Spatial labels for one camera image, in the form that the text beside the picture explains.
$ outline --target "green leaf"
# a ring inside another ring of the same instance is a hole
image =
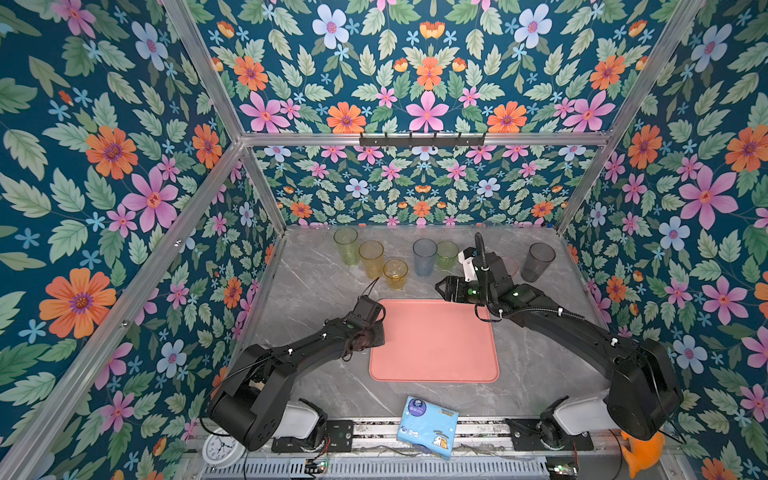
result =
[[[8,129],[3,135],[3,145],[21,168],[28,168],[38,180],[43,179],[48,159],[45,158],[45,149],[36,136],[22,130]]]

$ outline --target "pink mat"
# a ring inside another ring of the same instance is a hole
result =
[[[371,349],[374,380],[488,383],[498,378],[492,325],[475,317],[474,305],[443,300],[379,303],[386,308],[385,344]],[[485,309],[478,312],[488,315]]]

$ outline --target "floral wallpaper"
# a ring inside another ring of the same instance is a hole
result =
[[[768,12],[715,3],[568,238],[610,327],[667,347],[684,388],[673,420],[701,478],[764,478]]]
[[[677,4],[188,3],[243,125],[270,133],[606,130]]]

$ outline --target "light blue flower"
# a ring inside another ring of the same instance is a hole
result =
[[[92,253],[83,250],[83,257],[85,257],[85,260],[81,260],[80,266],[88,265],[88,268],[91,270],[94,269],[94,265],[101,263],[101,259],[98,258],[98,250],[94,250]]]
[[[419,43],[420,42],[419,33],[417,31],[409,31],[408,38],[406,38],[406,41],[409,41],[411,43],[411,46]]]
[[[20,233],[17,233],[14,238],[16,240],[24,242],[22,244],[22,248],[24,250],[27,250],[29,248],[29,245],[31,244],[33,247],[36,247],[40,245],[36,239],[40,238],[39,233],[32,233],[32,230],[29,230],[29,227],[24,229],[24,235],[21,235]]]
[[[37,323],[35,319],[30,319],[28,325],[28,329],[23,329],[18,333],[19,336],[28,336],[28,342],[35,343],[35,340],[39,336],[45,336],[45,331],[43,330],[45,328],[45,322]]]
[[[237,27],[237,33],[235,35],[240,37],[240,40],[242,41],[246,41],[248,39],[248,31],[243,30],[243,27]]]
[[[56,115],[59,121],[63,121],[65,118],[72,118],[72,116],[67,113],[67,110],[69,110],[67,105],[62,104],[61,107],[59,107],[55,101],[51,100],[51,106],[53,108],[48,110],[48,113]]]
[[[454,31],[446,31],[445,32],[445,38],[442,39],[443,43],[447,43],[450,47],[453,45],[453,42],[456,41],[456,30]]]
[[[98,229],[104,228],[105,217],[101,217],[98,212],[94,212],[93,217],[85,219],[85,223],[94,226],[94,232],[98,232]]]

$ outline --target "pink flower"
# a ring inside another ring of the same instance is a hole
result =
[[[730,323],[731,313],[739,318],[747,317],[746,308],[736,303],[746,298],[746,289],[736,287],[733,290],[728,290],[729,287],[728,280],[724,276],[717,279],[717,290],[711,285],[701,287],[704,295],[715,299],[704,302],[704,310],[707,312],[717,310],[717,318],[723,325]]]
[[[134,401],[134,394],[129,393],[123,398],[123,392],[117,392],[112,399],[113,405],[101,407],[101,416],[104,417],[104,423],[101,424],[101,433],[113,427],[115,432],[123,429],[123,419],[134,416],[134,407],[129,407]]]
[[[113,374],[115,375],[125,375],[125,372],[127,371],[125,368],[125,362],[122,360],[119,360],[126,356],[128,352],[131,351],[131,349],[134,347],[134,344],[131,342],[122,343],[114,353],[112,353],[112,358],[107,362],[107,365],[104,366],[104,368],[99,372],[98,377],[96,377],[96,390],[101,390],[104,388],[105,385],[107,385],[107,382],[109,381],[109,371],[111,370]]]
[[[392,107],[392,102],[397,101],[394,88],[390,88],[389,90],[387,90],[386,87],[382,87],[382,90],[376,94],[376,98],[379,99],[380,107],[382,105],[386,105],[387,107]]]
[[[526,150],[528,145],[505,145],[504,148],[506,148],[507,151],[504,152],[502,157],[510,157],[509,160],[511,160],[512,163],[518,161],[518,158],[520,157],[528,156],[528,150]]]
[[[466,165],[458,165],[458,162],[453,164],[453,167],[450,167],[448,169],[448,178],[452,178],[453,180],[458,180],[461,177],[466,177],[467,172],[464,170],[467,169]]]
[[[637,231],[638,218],[639,217],[637,215],[634,215],[631,212],[628,213],[625,218],[621,219],[621,222],[624,224],[624,226],[621,229],[630,235],[635,233]]]
[[[704,164],[699,162],[699,156],[694,154],[690,159],[683,157],[683,166],[677,169],[679,174],[683,176],[680,179],[684,182],[690,177],[691,180],[696,180],[696,170],[700,170]]]
[[[280,113],[286,114],[288,116],[288,120],[293,120],[294,118],[301,118],[301,114],[299,113],[299,105],[294,105],[293,100],[290,98],[287,101],[280,101]]]
[[[603,105],[604,101],[605,90],[595,95],[591,103],[587,103],[585,99],[579,98],[574,106],[577,113],[566,118],[563,125],[566,127],[576,125],[574,131],[585,131],[587,127],[592,131],[600,130],[600,127],[603,126],[603,121],[599,117],[611,113],[616,108],[614,104]]]
[[[161,226],[170,227],[177,215],[174,206],[168,202],[176,198],[179,189],[173,185],[163,187],[163,174],[156,167],[149,170],[149,184],[139,174],[132,174],[131,181],[141,195],[128,194],[123,199],[123,204],[134,212],[144,211],[139,219],[141,231],[152,230],[155,217]]]
[[[477,87],[465,88],[462,90],[462,96],[458,98],[458,101],[463,101],[464,108],[467,108],[469,105],[477,105],[478,98],[480,98],[480,93]]]
[[[755,415],[755,420],[757,420],[758,423],[762,423],[763,420],[766,419],[766,415],[768,415],[768,400],[765,398],[763,387],[755,385],[752,387],[752,390],[746,386],[740,388],[741,394],[746,396],[746,398],[741,401],[741,406],[747,410],[752,410],[753,415]]]
[[[344,151],[343,145],[328,145],[323,147],[320,156],[323,158],[331,157],[331,161],[336,163],[340,158],[346,158],[346,152]]]
[[[624,173],[624,154],[617,154],[614,152],[611,154],[611,159],[608,161],[608,165],[605,166],[605,180],[611,179],[611,183],[615,184],[619,175]]]
[[[768,329],[764,326],[757,329],[757,338],[760,339],[759,342],[751,336],[745,336],[741,339],[741,343],[746,348],[757,352],[746,359],[746,364],[754,369],[759,369],[768,362]]]
[[[483,145],[482,147],[470,147],[467,152],[467,158],[473,158],[475,165],[479,164],[483,160],[491,160],[492,151],[496,150],[495,145]]]
[[[693,200],[683,207],[680,212],[680,218],[684,220],[693,218],[701,210],[699,223],[705,230],[709,230],[715,223],[713,208],[722,214],[729,214],[738,208],[733,197],[720,195],[731,188],[733,183],[736,182],[736,172],[720,175],[714,184],[712,183],[712,176],[711,168],[702,167],[696,179],[699,184],[698,188],[691,184],[685,184],[680,187],[680,196],[686,200]]]
[[[629,203],[631,200],[635,205],[640,203],[640,195],[648,191],[648,187],[643,185],[643,180],[645,180],[645,174],[639,174],[636,177],[634,174],[629,174],[629,181],[621,188],[621,191],[627,194],[624,196],[625,202]]]
[[[606,323],[613,322],[611,314],[608,312],[608,309],[611,308],[611,299],[608,297],[603,298],[603,293],[597,288],[597,285],[595,285],[594,290],[592,290],[592,297],[594,298],[594,304],[600,309],[600,314],[603,316],[603,320],[605,320]]]
[[[574,104],[576,100],[568,100],[568,97],[563,98],[563,102],[555,105],[554,115],[555,117],[565,118],[566,115],[574,112]]]
[[[266,131],[271,134],[278,132],[277,128],[285,128],[290,125],[285,117],[277,115],[280,112],[280,102],[277,100],[270,100],[264,107],[264,100],[261,95],[255,91],[250,92],[250,101],[253,104],[242,104],[240,110],[249,117],[255,117],[250,121],[250,128],[253,131],[262,131],[266,127]]]
[[[118,211],[110,210],[107,212],[107,217],[112,219],[112,223],[109,224],[109,230],[116,232],[120,230],[120,236],[125,238],[128,236],[129,230],[136,230],[136,223],[132,222],[136,218],[136,212],[126,212],[123,204],[118,205]]]
[[[87,36],[96,38],[94,29],[89,25],[96,22],[94,14],[88,10],[82,8],[83,4],[80,0],[58,0],[58,2],[51,5],[51,10],[56,12],[56,15],[67,20],[69,31],[73,35],[80,35],[80,31],[83,31]]]
[[[328,170],[326,170],[325,164],[318,164],[315,162],[315,164],[310,168],[310,171],[312,172],[313,177],[318,177],[320,180],[326,177],[328,174]]]
[[[536,170],[538,170],[538,165],[533,162],[528,162],[526,164],[521,165],[520,168],[520,175],[523,176],[523,178],[526,177],[533,177],[536,175]]]
[[[141,309],[138,315],[136,315],[136,319],[134,322],[136,325],[141,325],[144,323],[144,312],[149,313],[150,315],[154,315],[157,313],[157,305],[154,304],[151,300],[154,300],[157,298],[157,295],[160,293],[160,289],[156,288],[152,292],[152,294],[147,299],[147,302],[144,304],[144,308]]]
[[[395,162],[389,162],[389,166],[386,165],[382,167],[382,178],[386,178],[389,181],[392,181],[393,178],[400,178],[400,172],[402,168],[397,168],[395,166]]]
[[[174,310],[179,309],[179,304],[187,304],[187,294],[190,289],[184,287],[184,282],[172,283],[170,285],[170,295],[166,297],[166,302],[173,302]]]
[[[384,152],[379,151],[379,147],[359,147],[356,145],[355,150],[361,152],[357,155],[357,161],[367,161],[371,165],[376,163],[377,158],[384,156]]]
[[[686,290],[688,290],[688,284],[677,283],[677,280],[674,278],[672,279],[672,286],[664,287],[664,291],[670,294],[669,303],[677,302],[677,307],[679,309],[685,308],[685,302],[690,302],[691,299],[693,299],[690,293],[686,292]]]
[[[411,120],[408,129],[416,131],[423,126],[424,133],[427,133],[429,127],[432,127],[433,130],[437,131],[442,130],[442,120],[438,117],[445,115],[448,111],[448,105],[435,105],[435,94],[432,93],[431,90],[427,90],[422,94],[421,107],[417,104],[410,104],[406,107],[406,110],[409,114],[415,117]]]
[[[168,157],[165,155],[163,155],[162,163],[157,164],[157,169],[163,172],[163,180],[168,180],[170,178],[170,181],[174,183],[176,183],[176,175],[181,173],[179,167],[176,166],[176,159],[171,157],[170,160],[168,160]]]

